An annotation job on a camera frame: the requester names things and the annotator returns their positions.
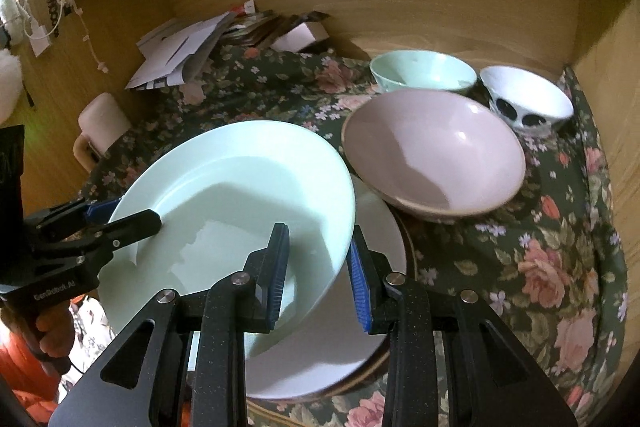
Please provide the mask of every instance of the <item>hand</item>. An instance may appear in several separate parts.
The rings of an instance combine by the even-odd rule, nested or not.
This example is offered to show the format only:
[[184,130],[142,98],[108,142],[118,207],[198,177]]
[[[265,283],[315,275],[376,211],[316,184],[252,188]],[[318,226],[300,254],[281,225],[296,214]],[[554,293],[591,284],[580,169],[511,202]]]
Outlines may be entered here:
[[[54,358],[66,357],[71,352],[76,339],[74,320],[69,311],[68,302],[44,310],[38,316],[36,328],[45,333],[39,343],[23,318],[18,317],[7,308],[2,309],[2,321],[15,334],[21,335],[31,349],[39,347],[43,353]],[[50,376],[57,374],[49,363],[43,363],[42,368]]]

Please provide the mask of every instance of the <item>floral fabric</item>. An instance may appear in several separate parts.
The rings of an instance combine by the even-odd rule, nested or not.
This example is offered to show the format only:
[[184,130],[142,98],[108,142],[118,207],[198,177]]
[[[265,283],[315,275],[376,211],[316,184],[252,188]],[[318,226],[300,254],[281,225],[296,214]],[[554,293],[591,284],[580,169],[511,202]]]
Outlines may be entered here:
[[[520,138],[527,171],[513,200],[450,224],[402,219],[414,244],[418,280],[451,295],[477,291],[584,425],[606,402],[620,359],[626,266],[611,224],[609,173],[591,111],[569,68],[559,86],[572,99],[575,117],[547,139]],[[345,118],[377,90],[366,62],[226,46],[214,51],[194,82],[162,92],[158,118],[111,147],[84,187],[85,197],[122,195],[172,148],[236,121],[300,124],[340,150]],[[480,86],[470,96],[487,104]],[[443,371],[438,384],[440,424],[448,425]],[[386,376],[377,375],[340,396],[252,401],[250,422],[375,427],[385,392]]]

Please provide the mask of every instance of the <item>mug handle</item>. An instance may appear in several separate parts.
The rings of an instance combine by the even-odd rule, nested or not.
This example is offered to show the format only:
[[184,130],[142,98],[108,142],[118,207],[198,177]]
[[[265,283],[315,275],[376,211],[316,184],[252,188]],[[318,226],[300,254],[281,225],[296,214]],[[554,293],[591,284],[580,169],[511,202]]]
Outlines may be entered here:
[[91,142],[84,134],[78,136],[74,142],[74,156],[87,172],[91,172],[98,165],[97,155],[91,147]]

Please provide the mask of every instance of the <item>plate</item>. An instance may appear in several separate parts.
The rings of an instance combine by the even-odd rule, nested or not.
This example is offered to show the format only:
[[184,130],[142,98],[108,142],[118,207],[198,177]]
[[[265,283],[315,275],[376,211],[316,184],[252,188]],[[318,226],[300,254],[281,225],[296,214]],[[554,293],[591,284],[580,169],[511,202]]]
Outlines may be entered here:
[[[406,273],[406,248],[385,202],[353,177],[356,222],[371,250]],[[386,335],[368,335],[358,322],[346,265],[318,307],[286,339],[245,363],[247,396],[275,401],[321,394],[343,382],[380,348]],[[195,367],[194,334],[190,370]]]
[[219,127],[167,153],[135,181],[111,220],[145,208],[161,216],[160,232],[115,251],[99,275],[116,332],[158,291],[211,288],[267,246],[274,223],[289,226],[280,319],[268,335],[247,334],[251,357],[290,334],[334,282],[353,235],[355,197],[326,140],[259,120]]

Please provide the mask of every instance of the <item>white fluffy toy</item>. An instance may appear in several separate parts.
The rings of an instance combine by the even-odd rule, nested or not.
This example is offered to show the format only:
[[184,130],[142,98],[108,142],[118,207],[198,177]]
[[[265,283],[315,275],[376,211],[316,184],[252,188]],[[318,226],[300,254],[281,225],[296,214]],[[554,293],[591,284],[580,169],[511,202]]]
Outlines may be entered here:
[[9,50],[0,50],[0,124],[15,109],[22,93],[22,68],[20,59]]

